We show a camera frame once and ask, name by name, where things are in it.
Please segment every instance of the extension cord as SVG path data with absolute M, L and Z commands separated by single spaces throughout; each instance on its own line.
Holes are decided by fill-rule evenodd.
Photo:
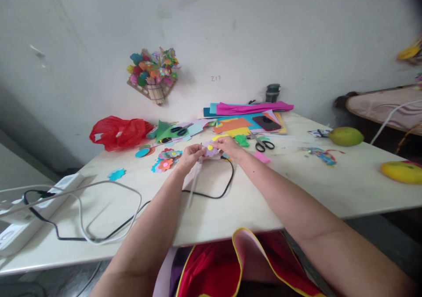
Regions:
M 69 191 L 77 188 L 85 177 L 82 174 L 76 173 L 62 178 L 56 187 Z M 65 191 L 51 188 L 49 192 L 60 194 Z M 54 212 L 70 195 L 64 195 L 35 205 L 34 208 L 46 219 L 50 218 Z M 2 233 L 0 233 L 0 258 L 8 257 L 19 252 L 29 240 L 36 234 L 36 232 L 44 225 L 39 219 L 32 219 L 25 225 L 10 225 Z

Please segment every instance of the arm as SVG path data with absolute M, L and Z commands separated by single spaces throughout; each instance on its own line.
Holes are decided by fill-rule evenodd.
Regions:
M 409 296 L 414 283 L 381 251 L 302 188 L 240 148 L 215 147 L 238 163 L 324 279 L 343 296 Z
M 179 163 L 137 219 L 91 297 L 152 296 L 156 278 L 175 235 L 183 181 L 205 153 L 201 145 L 183 151 Z

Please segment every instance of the table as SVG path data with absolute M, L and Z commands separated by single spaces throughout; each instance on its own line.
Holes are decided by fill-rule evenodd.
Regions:
M 327 128 L 293 112 L 283 113 L 283 119 L 290 137 L 313 140 L 308 130 Z M 172 148 L 183 150 L 188 145 L 208 141 L 214 136 L 215 133 L 208 129 L 188 142 L 176 143 Z M 346 153 L 332 152 L 338 161 L 335 168 L 326 166 L 318 157 L 308 155 L 297 146 L 284 143 L 286 138 L 271 138 L 276 148 L 265 153 L 272 160 L 268 166 L 304 188 L 341 218 L 422 206 L 420 185 L 392 181 L 379 171 L 381 163 L 403 158 L 367 143 L 340 147 L 329 139 L 318 140 L 326 143 L 326 149 Z M 247 150 L 254 153 L 254 146 L 251 144 Z M 83 184 L 106 180 L 111 171 L 123 167 L 127 172 L 119 182 L 140 191 L 142 203 L 151 200 L 171 171 L 151 172 L 152 165 L 163 149 L 164 146 L 157 147 L 153 155 L 144 158 L 135 158 L 138 148 L 124 152 L 104 151 L 80 170 L 87 177 Z M 215 200 L 194 196 L 192 206 L 185 212 L 189 195 L 183 193 L 173 242 L 175 246 L 230 238 L 239 227 L 254 232 L 283 227 L 243 170 L 236 164 L 234 166 L 233 182 L 223 198 Z M 196 191 L 220 195 L 230 175 L 228 162 L 204 162 L 196 182 Z M 191 184 L 190 174 L 184 188 L 189 188 Z M 92 187 L 82 192 L 81 198 L 84 224 L 96 237 L 104 237 L 118 227 L 132 215 L 138 204 L 137 195 L 114 185 Z M 53 216 L 52 220 L 58 224 L 61 236 L 81 236 L 77 211 L 75 200 L 69 198 Z M 45 225 L 18 254 L 0 260 L 0 275 L 110 259 L 120 244 L 121 241 L 95 246 L 85 242 L 58 241 L 53 228 Z

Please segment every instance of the scissors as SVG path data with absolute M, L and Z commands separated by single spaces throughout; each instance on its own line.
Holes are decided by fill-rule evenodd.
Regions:
M 258 137 L 253 134 L 252 132 L 249 132 L 249 135 L 256 140 L 256 144 L 255 144 L 255 148 L 257 149 L 257 151 L 259 152 L 265 152 L 265 148 L 267 148 L 268 150 L 274 150 L 274 148 L 276 147 L 272 142 L 270 141 L 261 141 L 258 139 Z
M 172 133 L 177 132 L 177 135 L 181 137 L 181 136 L 185 135 L 186 132 L 188 132 L 188 128 L 192 125 L 193 125 L 193 123 L 190 123 L 190 124 L 188 124 L 187 126 L 184 126 L 184 127 L 175 127 L 171 130 L 171 132 Z

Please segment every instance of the red bag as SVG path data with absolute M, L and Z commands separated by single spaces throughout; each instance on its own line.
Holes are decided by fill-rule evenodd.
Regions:
M 123 120 L 110 116 L 92 127 L 89 138 L 93 143 L 103 144 L 105 150 L 110 152 L 138 145 L 153 128 L 152 124 L 143 119 Z M 101 134 L 101 138 L 95 140 L 96 134 Z

